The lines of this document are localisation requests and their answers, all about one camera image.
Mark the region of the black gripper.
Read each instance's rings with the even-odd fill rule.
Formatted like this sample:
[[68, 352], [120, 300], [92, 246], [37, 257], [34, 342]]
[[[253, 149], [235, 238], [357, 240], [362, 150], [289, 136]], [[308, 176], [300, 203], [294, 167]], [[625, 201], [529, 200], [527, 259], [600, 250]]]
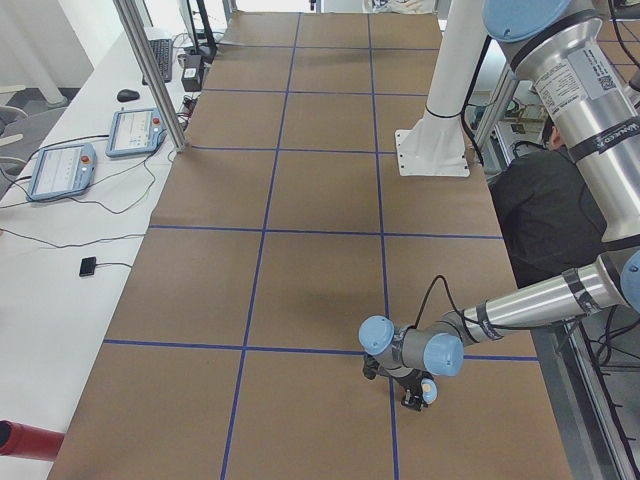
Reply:
[[401, 405], [403, 407], [410, 410], [421, 409], [423, 378], [423, 374], [410, 374], [399, 379], [399, 384], [405, 392], [405, 395], [401, 398]]

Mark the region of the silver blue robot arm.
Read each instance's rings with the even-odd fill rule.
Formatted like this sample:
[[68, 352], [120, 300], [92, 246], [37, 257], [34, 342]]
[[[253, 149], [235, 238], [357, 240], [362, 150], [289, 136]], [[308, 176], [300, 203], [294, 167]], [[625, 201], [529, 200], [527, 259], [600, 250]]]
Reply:
[[483, 23], [539, 95], [545, 144], [490, 187], [515, 292], [428, 327], [362, 323], [364, 376], [396, 381], [412, 410], [436, 400], [467, 346], [639, 305], [639, 115], [598, 45], [603, 16], [591, 1], [488, 1]]

